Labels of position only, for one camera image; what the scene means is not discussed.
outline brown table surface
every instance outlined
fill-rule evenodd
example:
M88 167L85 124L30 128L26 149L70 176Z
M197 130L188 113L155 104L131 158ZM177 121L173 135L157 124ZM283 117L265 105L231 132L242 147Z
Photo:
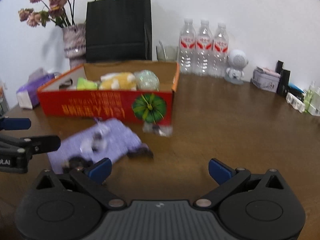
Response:
M2 131L16 137L57 134L61 139L94 124L91 119L46 117L12 109L10 117L28 117L29 130ZM181 76L174 98L173 136L163 138L129 124L154 152L154 159L122 158L107 179L108 189L127 202L134 199L189 199L217 187L208 162L218 158L253 173L277 168L306 211L299 239L320 239L320 118L300 114L279 95L246 83L233 85L210 77ZM1 239L20 239L14 208L43 169L47 155L36 155L27 174L0 173Z

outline open box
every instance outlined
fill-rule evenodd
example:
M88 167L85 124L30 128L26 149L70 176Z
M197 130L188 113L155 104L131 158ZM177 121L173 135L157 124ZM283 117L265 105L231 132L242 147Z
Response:
M66 83L76 84L79 77L91 81L100 76L116 72L136 72L151 70L159 78L159 91L128 90L67 90L61 89ZM85 63L58 78L49 81L38 89L38 98L46 115L115 117L121 121L142 122L146 116L154 123L171 124L173 93L177 89L179 66L176 63L152 61L125 61L116 63ZM156 100L146 111L136 107L135 102Z

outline white wall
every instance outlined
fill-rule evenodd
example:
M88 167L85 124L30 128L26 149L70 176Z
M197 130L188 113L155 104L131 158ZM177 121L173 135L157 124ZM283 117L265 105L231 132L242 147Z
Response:
M87 1L76 0L78 23L85 20ZM29 6L28 0L0 1L0 78L7 84L10 106L34 69L68 69L58 27L30 28L19 22L17 11ZM274 68L282 60L291 70L291 82L304 89L316 80L320 86L320 0L151 0L151 6L154 47L159 39L177 44L185 17L194 19L196 29L200 19L210 20L212 31L223 21L229 47L244 50L249 58L246 80L256 65Z

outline water bottle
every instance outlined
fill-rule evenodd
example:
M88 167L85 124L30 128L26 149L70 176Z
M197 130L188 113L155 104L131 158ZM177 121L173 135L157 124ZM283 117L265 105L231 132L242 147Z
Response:
M196 36L196 55L193 64L193 73L207 75L212 68L212 33L209 29L209 21L201 20L201 27Z
M192 19L184 19L184 27L180 32L178 63L181 73L192 73L192 63L196 48L196 31Z
M213 36L213 62L209 75L214 77L224 76L228 60L228 45L229 36L226 32L226 25L218 23L218 28Z

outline green pumpkin illustration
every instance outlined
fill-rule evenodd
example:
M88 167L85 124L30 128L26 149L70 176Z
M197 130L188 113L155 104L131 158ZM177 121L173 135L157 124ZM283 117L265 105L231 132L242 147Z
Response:
M152 94L144 94L135 99L132 104L134 115L147 123L157 123L162 120L167 112L165 101Z

